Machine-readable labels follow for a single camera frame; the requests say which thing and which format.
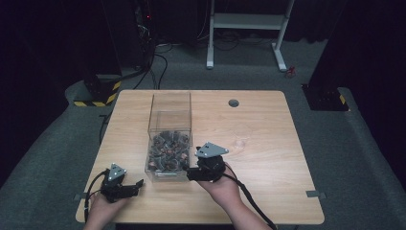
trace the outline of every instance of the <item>dark background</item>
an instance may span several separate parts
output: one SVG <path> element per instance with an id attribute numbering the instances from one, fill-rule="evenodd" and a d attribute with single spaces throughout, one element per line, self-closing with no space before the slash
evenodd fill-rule
<path id="1" fill-rule="evenodd" d="M 168 13 L 181 15 L 180 9 L 187 6 L 192 12 L 189 18 L 193 20 L 178 28 L 183 28 L 184 38 L 191 31 L 192 35 L 199 33 L 206 10 L 202 1 L 162 1 L 169 4 L 170 9 L 156 8 L 157 28 L 163 27 L 162 18 Z M 346 2 L 296 1 L 285 40 L 306 38 L 308 42 L 315 42 L 332 35 L 326 50 L 337 52 L 322 55 L 323 65 L 319 63 L 317 68 L 324 71 L 319 71 L 323 73 L 321 76 L 313 76 L 318 82 L 315 86 L 345 86 L 351 90 L 372 136 L 405 187 L 406 172 L 402 166 L 406 164 L 403 120 L 406 117 L 403 67 L 406 9 L 399 0 L 352 0 L 345 6 Z M 282 13 L 285 4 L 282 0 L 222 0 L 217 1 L 216 8 L 220 12 Z M 102 41 L 99 55 L 114 59 L 114 40 L 100 5 L 101 1 L 96 0 L 0 2 L 1 184 L 34 140 L 66 108 L 64 90 L 83 79 L 80 66 L 92 65 L 86 62 L 92 59 L 87 51 L 79 49 L 78 53 L 72 53 L 69 49 L 72 44 L 83 42 L 75 41 L 72 35 L 85 37 L 88 44 Z M 98 29 L 94 27 L 92 33 L 83 29 L 95 20 L 99 22 Z M 173 30 L 161 30 L 160 35 L 173 36 L 171 32 Z M 191 39 L 192 36 L 187 40 L 193 44 Z"/>

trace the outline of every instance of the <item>small object in box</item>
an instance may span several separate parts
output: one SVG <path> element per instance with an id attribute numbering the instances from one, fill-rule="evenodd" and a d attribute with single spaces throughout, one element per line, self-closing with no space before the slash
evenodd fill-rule
<path id="1" fill-rule="evenodd" d="M 186 180 L 189 166 L 190 137 L 180 131 L 163 131 L 149 141 L 146 173 L 152 181 Z"/>

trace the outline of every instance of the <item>yellow and black tape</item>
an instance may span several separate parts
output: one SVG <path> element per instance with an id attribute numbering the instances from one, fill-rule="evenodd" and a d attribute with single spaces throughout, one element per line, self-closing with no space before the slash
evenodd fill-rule
<path id="1" fill-rule="evenodd" d="M 96 106 L 96 107 L 103 107 L 103 106 L 109 106 L 111 105 L 114 100 L 117 97 L 117 92 L 119 90 L 120 85 L 122 84 L 121 81 L 116 82 L 112 90 L 109 92 L 109 94 L 106 95 L 106 100 L 105 101 L 74 101 L 74 104 L 76 106 L 80 107 L 86 107 L 86 106 Z"/>

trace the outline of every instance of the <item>metal bracket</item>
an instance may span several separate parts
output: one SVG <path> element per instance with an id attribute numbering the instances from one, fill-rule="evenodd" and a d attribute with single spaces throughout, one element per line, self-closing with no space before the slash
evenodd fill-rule
<path id="1" fill-rule="evenodd" d="M 307 197 L 312 198 L 312 197 L 319 197 L 319 199 L 325 199 L 327 198 L 325 193 L 320 193 L 319 191 L 306 191 Z"/>
<path id="2" fill-rule="evenodd" d="M 197 157 L 209 158 L 228 152 L 228 149 L 224 149 L 223 147 L 217 146 L 213 143 L 206 142 L 206 144 L 202 148 L 200 148 L 194 155 Z"/>
<path id="3" fill-rule="evenodd" d="M 120 176 L 123 176 L 126 173 L 126 170 L 116 165 L 115 163 L 111 164 L 110 173 L 108 174 L 108 180 L 112 181 L 117 179 Z"/>

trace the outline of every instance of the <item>gray carpet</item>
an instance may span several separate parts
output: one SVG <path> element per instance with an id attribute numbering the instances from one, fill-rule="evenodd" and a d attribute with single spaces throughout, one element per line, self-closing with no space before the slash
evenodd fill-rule
<path id="1" fill-rule="evenodd" d="M 221 48 L 229 43 L 217 42 Z M 346 88 L 349 112 L 309 109 L 301 84 L 308 83 L 325 43 L 284 42 L 282 54 L 297 76 L 284 77 L 265 40 L 241 43 L 231 51 L 214 51 L 214 69 L 206 70 L 206 49 L 160 47 L 169 66 L 162 89 L 281 90 L 298 130 L 326 221 L 299 229 L 406 229 L 406 195 L 383 158 L 357 105 Z M 160 76 L 165 64 L 156 57 L 152 69 Z M 124 80 L 120 90 L 141 77 Z M 81 229 L 75 194 L 84 190 L 99 149 L 100 115 L 114 107 L 76 107 L 82 82 L 66 90 L 71 104 L 38 137 L 0 191 L 0 229 Z M 153 88 L 148 74 L 138 87 Z M 293 229 L 294 226 L 280 226 Z"/>

